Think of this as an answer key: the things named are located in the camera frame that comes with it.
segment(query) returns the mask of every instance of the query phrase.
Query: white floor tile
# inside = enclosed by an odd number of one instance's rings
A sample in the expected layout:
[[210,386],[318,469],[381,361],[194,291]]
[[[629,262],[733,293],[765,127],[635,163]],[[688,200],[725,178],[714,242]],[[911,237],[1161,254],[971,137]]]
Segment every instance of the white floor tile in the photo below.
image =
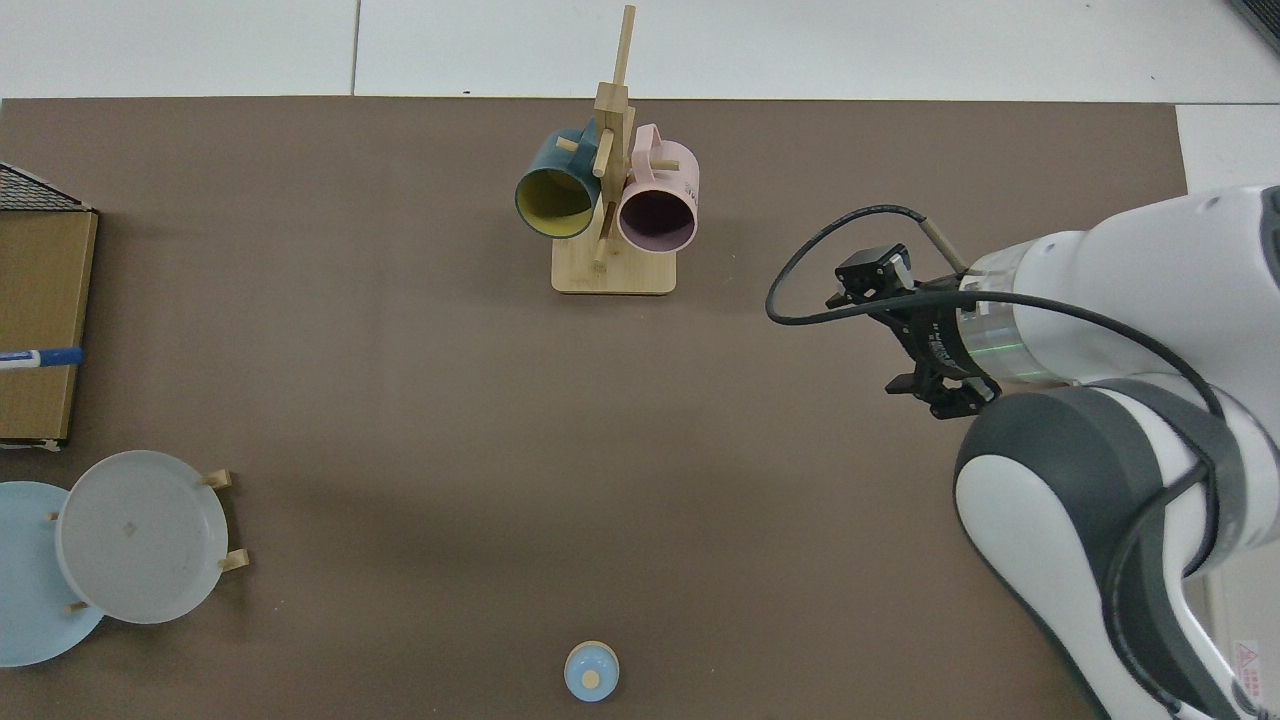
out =
[[[1222,1],[636,0],[636,97],[1280,101]],[[364,0],[361,95],[595,95],[622,3]]]
[[1280,184],[1280,105],[1180,105],[1187,187]]
[[0,97],[346,95],[356,0],[0,0]]

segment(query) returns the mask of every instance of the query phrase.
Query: warning label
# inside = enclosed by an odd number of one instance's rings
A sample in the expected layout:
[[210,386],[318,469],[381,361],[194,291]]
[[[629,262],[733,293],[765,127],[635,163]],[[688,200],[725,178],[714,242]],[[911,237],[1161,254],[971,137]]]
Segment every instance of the warning label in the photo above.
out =
[[1262,659],[1258,641],[1235,641],[1235,676],[1254,703],[1262,702]]

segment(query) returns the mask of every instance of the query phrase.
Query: black cable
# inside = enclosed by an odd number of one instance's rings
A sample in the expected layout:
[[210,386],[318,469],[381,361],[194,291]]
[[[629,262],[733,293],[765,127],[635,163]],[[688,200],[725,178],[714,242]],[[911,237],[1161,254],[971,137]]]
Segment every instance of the black cable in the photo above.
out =
[[[791,274],[791,270],[800,264],[800,260],[809,254],[819,242],[822,242],[827,236],[840,229],[841,227],[868,215],[877,214],[897,214],[906,215],[915,220],[916,224],[925,222],[925,217],[910,208],[902,205],[870,205],[867,208],[860,208],[846,215],[841,217],[836,222],[828,224],[827,227],[818,231],[808,242],[800,246],[799,250],[791,255],[786,265],[778,272],[778,275],[773,279],[769,286],[769,292],[764,299],[764,311],[768,314],[769,319],[774,323],[782,325],[813,325],[819,323],[829,323],[832,320],[838,320],[842,318],[856,318],[859,315],[869,315],[872,313],[888,313],[893,310],[909,310],[914,307],[954,307],[964,309],[973,306],[974,302],[1007,302],[1010,305],[1024,305],[1028,307],[1038,307],[1042,310],[1048,310],[1051,313],[1059,313],[1062,315],[1069,315],[1098,327],[1106,328],[1121,337],[1128,338],[1132,342],[1144,347],[1165,363],[1167,363],[1174,370],[1181,374],[1188,383],[1196,389],[1196,392],[1204,401],[1204,407],[1215,418],[1225,420],[1225,411],[1222,410],[1222,404],[1219,401],[1217,396],[1213,393],[1212,387],[1208,382],[1196,372],[1185,360],[1183,360],[1176,352],[1170,350],[1165,343],[1148,336],[1147,333],[1102,315],[1094,313],[1093,310],[1087,310],[1076,305],[1070,305],[1066,302],[1060,302],[1056,300],[1050,300],[1046,297],[1036,297],[1032,295],[1021,295],[1015,292],[997,292],[997,291],[925,291],[918,295],[902,296],[902,297],[888,297],[883,300],[873,300],[870,302],[864,302],[855,305],[852,307],[842,307],[837,310],[828,310],[824,313],[814,313],[812,315],[782,315],[774,307],[774,300],[778,287],[782,282]],[[1212,487],[1212,464],[1198,448],[1192,448],[1199,456],[1196,466],[1193,466],[1187,474],[1175,480],[1172,484],[1162,488],[1160,492],[1148,498],[1143,506],[1134,514],[1125,529],[1125,534],[1121,536],[1120,543],[1112,551],[1111,561],[1107,566],[1107,575],[1102,587],[1102,603],[1103,603],[1103,619],[1107,629],[1107,637],[1111,641],[1111,647],[1115,650],[1116,655],[1120,656],[1121,662],[1126,665],[1130,675],[1139,685],[1143,687],[1157,702],[1164,705],[1170,712],[1178,712],[1181,708],[1181,701],[1174,697],[1172,693],[1166,691],[1149,673],[1142,666],[1137,656],[1133,653],[1133,648],[1129,647],[1129,642],[1124,637],[1124,630],[1120,625],[1120,612],[1119,612],[1119,594],[1120,594],[1120,573],[1124,569],[1125,562],[1133,553],[1133,548],[1137,544],[1138,534],[1142,532],[1142,527],[1147,520],[1157,511],[1169,506],[1170,502],[1180,497],[1184,492],[1194,487],[1196,484],[1210,480]]]
[[868,208],[861,208],[846,214],[838,220],[831,223],[829,225],[818,231],[815,236],[809,238],[800,250],[787,260],[786,265],[778,272],[778,277],[773,279],[773,284],[769,286],[769,292],[764,299],[764,311],[768,314],[769,319],[774,323],[782,325],[814,325],[819,323],[829,323],[832,320],[840,320],[842,318],[856,318],[858,315],[868,315],[870,313],[888,313],[892,310],[908,310],[913,307],[954,307],[961,309],[973,305],[974,302],[1007,302],[1010,305],[1025,305],[1028,307],[1039,307],[1042,310],[1048,310],[1052,313],[1060,313],[1062,315],[1069,315],[1087,323],[1093,323],[1096,325],[1103,327],[1121,337],[1128,338],[1132,342],[1147,348],[1153,355],[1167,363],[1174,368],[1180,375],[1187,378],[1187,382],[1196,388],[1197,395],[1204,401],[1206,409],[1215,418],[1225,418],[1222,410],[1222,404],[1219,401],[1217,396],[1213,395],[1213,389],[1210,387],[1208,382],[1196,372],[1185,360],[1178,356],[1172,350],[1170,350],[1165,343],[1148,336],[1147,333],[1126,325],[1119,320],[1114,320],[1101,313],[1094,313],[1093,310],[1087,310],[1076,305],[1070,305],[1066,302],[1060,302],[1057,300],[1050,300],[1047,297],[1036,297],[1033,295],[1021,295],[1016,292],[998,292],[991,290],[954,290],[954,291],[928,291],[920,292],[918,295],[908,295],[902,297],[886,297],[884,300],[873,300],[870,302],[864,302],[860,305],[854,305],[852,307],[841,307],[838,310],[827,310],[824,313],[814,313],[812,315],[782,315],[774,307],[774,297],[777,295],[778,287],[782,282],[791,274],[800,260],[809,254],[819,242],[822,242],[832,232],[840,229],[845,224],[856,220],[859,218],[865,218],[868,215],[876,215],[882,213],[893,213],[899,215],[906,215],[916,223],[923,223],[925,220],[924,215],[911,210],[910,208],[904,208],[901,205],[870,205]]
[[1208,464],[1208,459],[1201,455],[1199,451],[1197,451],[1197,455],[1201,457],[1196,462],[1196,466],[1188,470],[1181,478],[1178,478],[1172,484],[1161,488],[1160,492],[1147,498],[1142,503],[1142,507],[1134,512],[1133,520],[1129,521],[1124,536],[1120,537],[1120,542],[1111,551],[1111,561],[1107,562],[1107,573],[1102,580],[1102,619],[1107,629],[1107,639],[1111,641],[1111,647],[1116,651],[1116,655],[1126,661],[1125,664],[1133,679],[1151,697],[1156,698],[1156,702],[1169,708],[1170,712],[1178,712],[1181,708],[1181,701],[1147,673],[1147,669],[1142,666],[1138,656],[1129,646],[1129,641],[1124,635],[1124,629],[1120,626],[1120,577],[1124,573],[1125,564],[1129,561],[1129,556],[1133,555],[1133,548],[1138,544],[1138,536],[1142,533],[1143,525],[1155,516],[1156,511],[1164,510],[1169,503],[1181,497],[1184,492],[1210,479],[1212,475],[1212,466]]

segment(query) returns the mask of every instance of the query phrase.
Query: teal mug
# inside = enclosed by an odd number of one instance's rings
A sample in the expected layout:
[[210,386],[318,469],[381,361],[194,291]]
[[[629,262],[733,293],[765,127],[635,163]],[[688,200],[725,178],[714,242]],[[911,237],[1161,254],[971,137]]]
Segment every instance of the teal mug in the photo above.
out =
[[599,140],[595,119],[582,129],[553,132],[516,184],[516,210],[547,237],[573,237],[591,224],[600,178],[591,174]]

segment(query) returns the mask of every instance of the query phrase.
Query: mug handle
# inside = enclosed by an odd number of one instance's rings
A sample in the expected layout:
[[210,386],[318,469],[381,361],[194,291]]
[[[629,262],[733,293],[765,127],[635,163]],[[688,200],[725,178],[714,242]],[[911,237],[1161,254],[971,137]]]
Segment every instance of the mug handle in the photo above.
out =
[[631,170],[636,182],[657,182],[650,155],[662,145],[658,126],[649,123],[636,128],[636,146],[631,150]]

